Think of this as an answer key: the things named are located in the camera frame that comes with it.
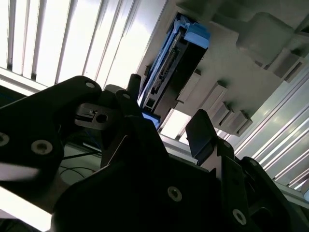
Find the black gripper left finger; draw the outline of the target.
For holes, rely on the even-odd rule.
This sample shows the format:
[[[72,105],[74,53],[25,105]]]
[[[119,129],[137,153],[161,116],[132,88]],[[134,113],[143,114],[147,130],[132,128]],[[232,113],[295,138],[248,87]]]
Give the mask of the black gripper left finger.
[[[76,76],[0,109],[0,181],[44,191],[64,158],[65,140],[82,128],[101,133],[101,166],[118,162],[157,178],[169,156],[130,92]]]

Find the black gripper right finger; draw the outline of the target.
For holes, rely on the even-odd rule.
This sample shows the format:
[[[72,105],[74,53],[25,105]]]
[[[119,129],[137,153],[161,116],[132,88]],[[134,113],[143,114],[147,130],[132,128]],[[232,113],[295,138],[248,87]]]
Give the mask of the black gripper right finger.
[[[232,145],[220,138],[204,110],[186,125],[191,155],[208,172],[211,232],[307,232],[300,215],[250,157],[239,159]]]

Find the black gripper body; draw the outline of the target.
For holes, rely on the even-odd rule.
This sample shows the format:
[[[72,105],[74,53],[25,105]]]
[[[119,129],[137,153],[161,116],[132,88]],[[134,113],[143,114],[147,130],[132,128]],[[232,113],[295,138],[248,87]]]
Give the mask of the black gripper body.
[[[164,169],[120,161],[70,186],[54,232],[218,232],[231,227],[228,171],[220,177],[179,159]]]

